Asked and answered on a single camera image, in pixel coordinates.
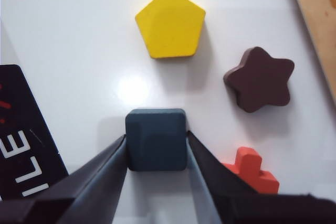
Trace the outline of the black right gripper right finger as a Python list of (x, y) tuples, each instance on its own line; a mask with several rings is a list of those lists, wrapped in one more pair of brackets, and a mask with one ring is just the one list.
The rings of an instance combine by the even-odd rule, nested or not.
[(190, 183), (198, 223), (262, 223), (261, 216), (234, 212), (233, 200), (256, 190), (226, 168), (191, 131), (187, 132)]

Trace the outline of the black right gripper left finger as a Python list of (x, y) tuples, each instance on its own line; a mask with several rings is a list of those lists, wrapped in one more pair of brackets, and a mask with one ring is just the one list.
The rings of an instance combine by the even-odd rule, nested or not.
[(122, 135), (80, 169), (39, 195), (46, 223), (112, 223), (127, 173)]

